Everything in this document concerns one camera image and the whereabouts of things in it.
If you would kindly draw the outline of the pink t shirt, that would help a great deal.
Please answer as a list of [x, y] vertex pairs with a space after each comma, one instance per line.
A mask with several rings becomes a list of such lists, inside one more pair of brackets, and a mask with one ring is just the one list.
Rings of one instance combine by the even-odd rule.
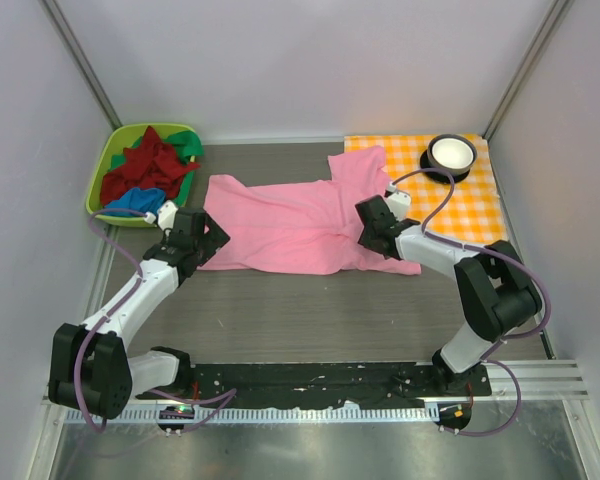
[[247, 187], [231, 175], [209, 179], [204, 208], [229, 235], [204, 268], [331, 275], [344, 270], [418, 275], [419, 264], [386, 259], [359, 245], [355, 206], [385, 191], [390, 177], [380, 146], [329, 157], [331, 177]]

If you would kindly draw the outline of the orange checkered cloth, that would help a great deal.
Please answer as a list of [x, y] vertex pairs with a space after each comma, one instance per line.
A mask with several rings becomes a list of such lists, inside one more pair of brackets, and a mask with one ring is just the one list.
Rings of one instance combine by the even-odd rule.
[[[477, 158], [469, 176], [455, 186], [446, 206], [429, 222], [428, 228], [470, 243], [491, 244], [508, 238], [489, 158], [488, 143], [477, 134], [465, 136], [475, 147]], [[386, 152], [385, 171], [391, 179], [420, 167], [420, 157], [430, 135], [353, 135], [344, 139], [344, 150], [355, 151], [381, 146]], [[424, 174], [410, 177], [399, 184], [412, 199], [408, 216], [422, 221], [439, 206], [449, 187], [438, 184]]]

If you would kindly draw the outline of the lime green plastic basket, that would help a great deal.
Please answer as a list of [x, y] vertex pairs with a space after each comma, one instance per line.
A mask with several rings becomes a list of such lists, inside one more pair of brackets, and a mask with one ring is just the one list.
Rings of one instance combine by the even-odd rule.
[[[153, 125], [160, 125], [160, 124], [184, 126], [186, 128], [193, 130], [192, 128], [190, 128], [186, 125], [180, 125], [180, 124], [156, 123]], [[119, 226], [119, 227], [129, 227], [129, 228], [149, 228], [151, 225], [146, 224], [144, 222], [143, 216], [140, 216], [140, 217], [116, 217], [116, 216], [106, 215], [105, 211], [104, 211], [104, 206], [101, 206], [99, 204], [99, 191], [100, 191], [102, 176], [106, 172], [107, 165], [109, 163], [107, 160], [104, 159], [104, 153], [108, 149], [109, 143], [112, 141], [114, 132], [109, 137], [109, 139], [102, 151], [99, 163], [96, 167], [96, 171], [95, 171], [93, 179], [91, 181], [90, 190], [89, 190], [89, 193], [88, 193], [87, 199], [86, 199], [87, 212], [90, 214], [95, 213], [99, 220], [101, 220], [102, 222], [109, 224], [109, 225], [114, 225], [114, 226]], [[186, 200], [184, 200], [184, 202], [182, 204], [178, 204], [174, 200], [169, 200], [169, 201], [173, 201], [178, 207], [183, 207], [187, 202], [187, 198], [186, 198]]]

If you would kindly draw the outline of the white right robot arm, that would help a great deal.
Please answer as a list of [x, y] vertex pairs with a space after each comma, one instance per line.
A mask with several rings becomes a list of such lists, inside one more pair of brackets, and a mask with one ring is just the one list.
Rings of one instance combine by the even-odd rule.
[[356, 211], [362, 247], [419, 263], [456, 282], [464, 323], [432, 357], [434, 383], [441, 390], [464, 386], [486, 354], [541, 311], [540, 292], [509, 242], [481, 246], [436, 235], [415, 220], [397, 219], [381, 195], [358, 203]]

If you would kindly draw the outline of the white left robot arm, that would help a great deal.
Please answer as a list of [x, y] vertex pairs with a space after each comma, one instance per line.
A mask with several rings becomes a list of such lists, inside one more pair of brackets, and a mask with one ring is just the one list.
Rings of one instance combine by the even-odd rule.
[[61, 325], [52, 341], [48, 398], [79, 411], [89, 426], [116, 418], [138, 395], [187, 389], [188, 354], [154, 347], [129, 357], [127, 349], [154, 310], [230, 240], [203, 209], [168, 201], [155, 213], [132, 214], [157, 227], [160, 241], [132, 262], [132, 277], [104, 306], [78, 325]]

